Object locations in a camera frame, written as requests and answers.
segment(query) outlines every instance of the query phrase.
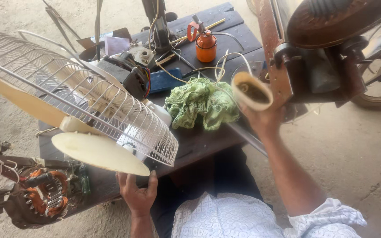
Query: workbench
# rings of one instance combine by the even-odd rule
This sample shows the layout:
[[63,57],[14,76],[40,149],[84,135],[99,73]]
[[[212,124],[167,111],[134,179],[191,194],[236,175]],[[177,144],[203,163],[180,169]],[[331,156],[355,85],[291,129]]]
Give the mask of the workbench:
[[[239,13],[234,10],[230,3],[224,3],[198,12],[197,15],[205,25],[212,24],[225,18],[226,21],[224,23],[219,24],[210,30],[213,32],[226,32],[233,34],[241,42],[245,50],[242,52],[239,45],[232,38],[219,35],[217,36],[218,45],[216,59],[210,63],[202,63],[196,58],[195,42],[187,42],[182,44],[179,47],[181,50],[181,56],[194,67],[214,67],[219,58],[225,55],[227,49],[229,49],[229,52],[242,53],[248,61],[265,60],[262,45],[251,30],[249,30],[248,26],[244,24],[243,19]],[[179,36],[185,36],[188,24],[190,22],[192,22],[191,15],[169,22],[168,27],[170,30],[177,32]],[[132,39],[138,39],[138,42],[147,42],[148,31],[133,35]],[[230,83],[233,72],[243,63],[243,59],[238,57],[238,55],[230,55],[227,58],[225,67],[226,72],[222,82]],[[169,62],[166,62],[163,66],[166,69],[180,68],[182,74],[193,70],[193,68],[185,64],[183,61],[179,61],[177,57]],[[205,70],[203,73],[210,78],[215,78],[214,70],[212,69]],[[148,99],[157,105],[163,106],[165,98],[168,97],[169,94],[170,91],[151,94]],[[51,128],[49,125],[44,122],[39,122],[39,130],[49,128]],[[45,160],[64,160],[64,154],[58,151],[51,142],[52,136],[60,132],[60,130],[55,130],[39,136],[41,158]],[[159,177],[170,174],[186,165],[207,158],[216,152],[236,144],[244,144],[249,142],[258,150],[263,150],[262,144],[257,141],[254,136],[252,136],[251,129],[248,127],[243,117],[241,117],[236,123],[223,123],[217,131],[205,131],[202,124],[196,124],[192,129],[178,128],[176,130],[171,129],[171,132],[179,142],[179,150],[177,152],[174,167],[161,164],[150,158],[147,158],[144,161],[145,165],[148,166],[150,170],[155,169],[157,171],[157,176]],[[66,216],[71,216],[99,203],[104,203],[120,196],[119,185],[116,181],[115,172],[89,166],[88,175],[90,180],[91,195],[86,198],[83,205],[69,210]],[[137,183],[144,185],[146,181],[147,177],[138,177]]]

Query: electric fan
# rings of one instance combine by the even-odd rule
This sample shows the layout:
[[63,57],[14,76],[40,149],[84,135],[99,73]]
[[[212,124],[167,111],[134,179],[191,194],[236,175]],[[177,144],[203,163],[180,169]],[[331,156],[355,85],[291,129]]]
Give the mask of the electric fan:
[[[23,39],[0,33],[0,94],[65,132],[52,138],[56,148],[84,163],[136,175],[149,175],[137,154],[174,165],[178,142],[168,125],[112,75],[91,69],[56,42],[19,34]],[[76,60],[24,34],[56,44]]]

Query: bolt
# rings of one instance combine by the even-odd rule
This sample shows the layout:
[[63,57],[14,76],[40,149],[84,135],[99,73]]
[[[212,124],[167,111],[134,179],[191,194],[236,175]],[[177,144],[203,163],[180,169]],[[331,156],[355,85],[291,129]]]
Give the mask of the bolt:
[[273,66],[275,63],[276,63],[276,61],[274,60],[274,58],[270,58],[270,66]]

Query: person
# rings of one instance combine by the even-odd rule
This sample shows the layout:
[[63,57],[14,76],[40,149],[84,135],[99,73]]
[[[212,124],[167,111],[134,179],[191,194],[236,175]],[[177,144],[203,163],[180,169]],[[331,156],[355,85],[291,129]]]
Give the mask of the person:
[[157,180],[151,172],[148,188],[139,189],[134,175],[117,174],[120,192],[128,204],[131,238],[152,237],[151,216],[160,238],[166,237],[359,237],[349,225],[366,226],[362,214],[325,192],[286,149],[279,135],[284,108],[243,114],[268,153],[276,187],[293,228],[282,229],[270,205],[263,202],[240,148],[215,155],[211,194],[199,198],[178,190],[168,176]]

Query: rag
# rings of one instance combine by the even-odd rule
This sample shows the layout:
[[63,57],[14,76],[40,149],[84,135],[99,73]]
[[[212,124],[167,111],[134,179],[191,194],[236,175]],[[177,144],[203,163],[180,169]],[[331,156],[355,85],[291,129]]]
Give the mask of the rag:
[[164,108],[173,118],[172,128],[192,128],[198,115],[203,116],[206,130],[217,130],[222,122],[236,122],[239,109],[229,84],[215,84],[207,78],[191,78],[188,84],[176,87],[166,98]]

